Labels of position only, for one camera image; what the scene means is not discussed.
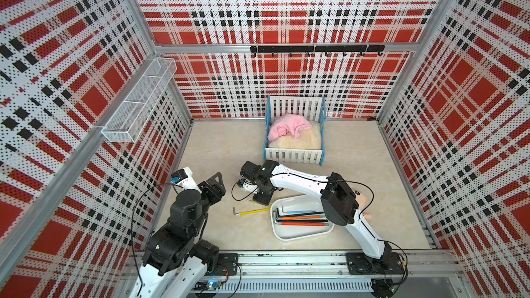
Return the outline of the red hex key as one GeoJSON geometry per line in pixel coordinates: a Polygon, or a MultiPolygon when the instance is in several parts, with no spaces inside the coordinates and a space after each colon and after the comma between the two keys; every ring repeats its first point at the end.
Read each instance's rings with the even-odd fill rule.
{"type": "Polygon", "coordinates": [[[326,227],[328,223],[324,222],[280,222],[281,226],[310,226],[310,227],[326,227]]]}

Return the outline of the small black hex key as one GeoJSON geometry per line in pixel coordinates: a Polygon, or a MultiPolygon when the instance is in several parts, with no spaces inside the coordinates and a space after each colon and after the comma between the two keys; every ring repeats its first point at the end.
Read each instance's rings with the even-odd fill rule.
{"type": "Polygon", "coordinates": [[[324,217],[323,211],[283,212],[276,208],[275,213],[279,218],[283,219],[320,219],[324,217]]]}

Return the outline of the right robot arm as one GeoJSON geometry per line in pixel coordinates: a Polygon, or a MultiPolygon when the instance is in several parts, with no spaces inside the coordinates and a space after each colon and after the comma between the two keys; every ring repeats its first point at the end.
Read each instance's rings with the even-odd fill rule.
{"type": "Polygon", "coordinates": [[[349,181],[333,172],[329,176],[312,175],[288,168],[277,161],[267,160],[262,165],[247,161],[241,168],[238,185],[249,192],[253,201],[266,206],[274,192],[288,189],[318,198],[323,214],[331,223],[345,228],[360,244],[373,269],[382,273],[391,267],[392,248],[369,225],[363,212],[361,196],[349,186],[349,181]]]}

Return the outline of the orange hex key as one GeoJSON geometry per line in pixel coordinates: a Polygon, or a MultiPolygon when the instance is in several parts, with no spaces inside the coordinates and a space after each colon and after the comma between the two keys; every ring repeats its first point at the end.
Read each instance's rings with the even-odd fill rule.
{"type": "Polygon", "coordinates": [[[285,221],[309,221],[309,220],[317,220],[317,219],[325,219],[324,217],[321,217],[319,215],[309,215],[309,216],[300,216],[300,217],[283,217],[281,220],[285,221]]]}

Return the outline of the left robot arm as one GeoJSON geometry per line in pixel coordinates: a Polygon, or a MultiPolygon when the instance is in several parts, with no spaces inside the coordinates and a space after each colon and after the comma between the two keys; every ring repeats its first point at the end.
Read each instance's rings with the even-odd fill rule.
{"type": "Polygon", "coordinates": [[[187,297],[197,282],[216,269],[219,248],[203,240],[210,207],[226,194],[220,172],[196,183],[190,168],[171,175],[170,186],[182,189],[166,223],[146,245],[130,297],[187,297]]]}

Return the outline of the yellow hex key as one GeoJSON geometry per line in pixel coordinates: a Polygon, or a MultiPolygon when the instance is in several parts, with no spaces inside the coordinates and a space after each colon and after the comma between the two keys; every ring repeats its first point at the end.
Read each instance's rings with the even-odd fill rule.
{"type": "Polygon", "coordinates": [[[258,214],[258,213],[261,213],[261,212],[269,212],[270,210],[271,210],[271,208],[262,208],[262,209],[252,210],[252,211],[237,212],[235,207],[233,207],[233,214],[235,216],[244,216],[244,215],[258,214]]]}

